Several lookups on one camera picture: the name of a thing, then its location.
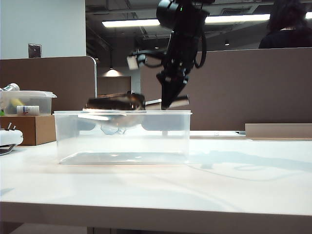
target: black hair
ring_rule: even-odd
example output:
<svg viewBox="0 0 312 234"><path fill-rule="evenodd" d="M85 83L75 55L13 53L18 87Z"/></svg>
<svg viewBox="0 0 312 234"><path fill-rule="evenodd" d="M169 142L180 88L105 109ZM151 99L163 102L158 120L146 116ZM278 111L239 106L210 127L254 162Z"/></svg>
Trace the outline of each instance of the black hair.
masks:
<svg viewBox="0 0 312 234"><path fill-rule="evenodd" d="M300 0L275 0L268 23L270 32L279 31L286 27L296 30L307 27L305 20L307 10Z"/></svg>

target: person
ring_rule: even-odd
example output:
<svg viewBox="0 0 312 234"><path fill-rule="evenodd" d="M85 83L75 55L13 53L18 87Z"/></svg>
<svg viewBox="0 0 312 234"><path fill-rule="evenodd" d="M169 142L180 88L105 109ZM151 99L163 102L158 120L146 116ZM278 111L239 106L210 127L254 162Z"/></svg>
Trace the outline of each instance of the person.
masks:
<svg viewBox="0 0 312 234"><path fill-rule="evenodd" d="M307 26L305 6L300 0L275 0L269 33L259 49L312 47L312 29Z"/></svg>

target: white device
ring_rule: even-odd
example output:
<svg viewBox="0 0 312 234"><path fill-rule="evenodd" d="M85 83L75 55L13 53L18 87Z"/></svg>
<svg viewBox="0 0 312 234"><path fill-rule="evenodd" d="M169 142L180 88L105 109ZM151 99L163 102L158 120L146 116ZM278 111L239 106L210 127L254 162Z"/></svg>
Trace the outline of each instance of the white device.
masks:
<svg viewBox="0 0 312 234"><path fill-rule="evenodd" d="M8 129L0 128L0 156L10 153L13 147L23 142L23 133L20 130L10 129L11 123Z"/></svg>

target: clear plastic container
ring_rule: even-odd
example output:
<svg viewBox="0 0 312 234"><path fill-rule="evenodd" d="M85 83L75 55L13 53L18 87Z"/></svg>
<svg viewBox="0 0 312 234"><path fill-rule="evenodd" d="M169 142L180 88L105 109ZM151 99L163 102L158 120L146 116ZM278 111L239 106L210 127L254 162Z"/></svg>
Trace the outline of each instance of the clear plastic container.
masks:
<svg viewBox="0 0 312 234"><path fill-rule="evenodd" d="M2 91L0 92L0 106L5 116L17 116L18 106L39 107L37 115L50 115L52 92L46 91Z"/></svg>
<svg viewBox="0 0 312 234"><path fill-rule="evenodd" d="M191 111L55 111L61 164L181 164Z"/></svg>

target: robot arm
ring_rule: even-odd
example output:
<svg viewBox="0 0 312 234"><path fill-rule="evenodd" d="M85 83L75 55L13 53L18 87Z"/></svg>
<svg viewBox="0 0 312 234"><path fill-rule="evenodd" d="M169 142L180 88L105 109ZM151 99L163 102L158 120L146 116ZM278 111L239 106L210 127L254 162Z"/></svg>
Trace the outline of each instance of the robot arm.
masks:
<svg viewBox="0 0 312 234"><path fill-rule="evenodd" d="M196 0L200 3L213 3L215 0ZM177 98L188 82L188 74L195 67L201 67L206 58L206 39L203 25L208 12L196 8L193 0L161 0L157 7L157 19L160 25L172 29L166 52L136 51L127 58L130 69L140 64L148 67L163 66L157 74L162 86L162 110L166 110ZM196 62L198 44L202 39L203 54L200 64ZM150 66L146 56L161 60L161 64Z"/></svg>

